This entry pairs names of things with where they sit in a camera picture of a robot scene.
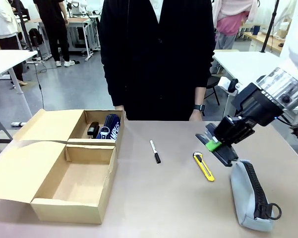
person in black clothes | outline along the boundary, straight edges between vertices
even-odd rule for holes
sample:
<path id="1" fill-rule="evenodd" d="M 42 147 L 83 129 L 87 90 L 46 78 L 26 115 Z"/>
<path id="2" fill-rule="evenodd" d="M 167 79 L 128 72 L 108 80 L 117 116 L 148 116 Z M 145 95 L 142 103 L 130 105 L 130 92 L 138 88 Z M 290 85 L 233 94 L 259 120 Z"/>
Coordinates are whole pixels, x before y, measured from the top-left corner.
<path id="1" fill-rule="evenodd" d="M 108 92 L 129 120 L 202 120 L 211 1 L 105 0 L 99 37 Z"/>
<path id="2" fill-rule="evenodd" d="M 20 9 L 21 9 L 22 15 L 27 15 L 27 18 L 29 18 L 29 11 L 27 9 L 25 9 L 25 7 L 24 7 L 24 5 L 21 1 L 19 1 L 19 2 L 20 2 Z M 14 0 L 9 0 L 9 3 L 12 7 L 12 11 L 14 13 L 17 13 L 17 11 L 16 11 L 16 2 Z"/>
<path id="3" fill-rule="evenodd" d="M 33 2 L 44 23 L 46 34 L 49 38 L 51 54 L 55 60 L 56 67 L 61 66 L 58 41 L 65 61 L 64 66 L 70 67 L 74 65 L 75 62 L 69 60 L 66 30 L 68 19 L 63 0 L 33 0 Z"/>

black pants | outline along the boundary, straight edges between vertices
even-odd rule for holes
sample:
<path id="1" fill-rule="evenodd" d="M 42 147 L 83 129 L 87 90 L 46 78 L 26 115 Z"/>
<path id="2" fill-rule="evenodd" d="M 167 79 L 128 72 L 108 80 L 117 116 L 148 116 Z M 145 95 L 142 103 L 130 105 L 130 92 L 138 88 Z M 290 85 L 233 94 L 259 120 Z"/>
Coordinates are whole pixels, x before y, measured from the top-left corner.
<path id="1" fill-rule="evenodd" d="M 69 61 L 69 51 L 68 51 L 68 42 L 67 42 L 67 30 L 64 25 L 53 25 L 44 24 L 46 33 L 49 38 L 51 54 L 55 61 L 60 61 L 59 46 L 63 54 L 65 61 Z"/>
<path id="2" fill-rule="evenodd" d="M 18 50 L 19 44 L 18 39 L 16 36 L 8 37 L 0 39 L 0 48 L 2 50 Z M 16 66 L 13 67 L 15 76 L 17 79 L 23 81 L 23 65 L 22 63 L 18 63 Z"/>

beige tabletop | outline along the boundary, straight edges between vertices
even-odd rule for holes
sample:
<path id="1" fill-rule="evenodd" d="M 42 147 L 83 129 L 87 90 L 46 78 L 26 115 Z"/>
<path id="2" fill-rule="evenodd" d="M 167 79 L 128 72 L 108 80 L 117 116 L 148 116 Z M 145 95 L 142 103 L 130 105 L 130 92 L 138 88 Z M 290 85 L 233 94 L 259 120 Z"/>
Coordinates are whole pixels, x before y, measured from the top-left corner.
<path id="1" fill-rule="evenodd" d="M 102 225 L 40 222 L 30 205 L 0 200 L 0 238 L 298 238 L 298 155 L 271 126 L 255 127 L 234 146 L 253 163 L 268 200 L 283 211 L 272 233 L 252 231 L 238 224 L 231 168 L 195 138 L 204 125 L 127 121 Z M 194 151 L 203 153 L 214 182 L 206 180 Z"/>
<path id="2" fill-rule="evenodd" d="M 258 35 L 256 36 L 253 35 L 251 32 L 246 32 L 244 35 L 262 44 L 266 39 L 266 35 L 262 34 L 261 32 L 259 32 Z M 275 37 L 270 36 L 268 39 L 267 48 L 270 48 L 272 46 L 272 49 L 281 53 L 283 48 L 279 47 L 280 43 L 284 43 L 284 41 L 280 41 L 279 39 L 276 39 Z"/>

robotic arm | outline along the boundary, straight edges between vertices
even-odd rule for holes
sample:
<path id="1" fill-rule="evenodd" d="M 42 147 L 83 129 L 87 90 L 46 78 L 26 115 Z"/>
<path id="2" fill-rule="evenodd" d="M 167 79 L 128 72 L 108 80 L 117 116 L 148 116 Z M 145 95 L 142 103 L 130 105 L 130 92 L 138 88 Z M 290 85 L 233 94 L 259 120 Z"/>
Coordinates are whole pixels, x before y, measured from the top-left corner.
<path id="1" fill-rule="evenodd" d="M 235 97 L 235 117 L 224 117 L 217 127 L 208 124 L 204 134 L 196 135 L 225 166 L 238 159 L 232 144 L 252 135 L 255 125 L 267 126 L 283 113 L 294 117 L 298 106 L 298 44 L 289 50 L 290 58 L 258 79 L 258 86 L 250 83 Z M 298 137 L 298 125 L 292 129 Z"/>
<path id="2" fill-rule="evenodd" d="M 71 10 L 73 15 L 86 14 L 86 7 L 86 0 L 67 0 L 67 9 Z"/>

gray pencil case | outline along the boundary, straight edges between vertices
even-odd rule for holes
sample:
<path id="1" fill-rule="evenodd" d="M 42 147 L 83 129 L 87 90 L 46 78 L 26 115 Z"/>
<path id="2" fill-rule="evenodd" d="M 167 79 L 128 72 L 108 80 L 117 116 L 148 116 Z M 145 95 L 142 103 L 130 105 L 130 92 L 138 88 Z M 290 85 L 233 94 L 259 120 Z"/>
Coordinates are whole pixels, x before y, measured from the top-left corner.
<path id="1" fill-rule="evenodd" d="M 239 224 L 257 231 L 272 231 L 273 221 L 281 217 L 282 211 L 277 204 L 268 203 L 252 164 L 245 160 L 236 162 L 231 182 Z M 279 210 L 277 217 L 273 206 Z"/>

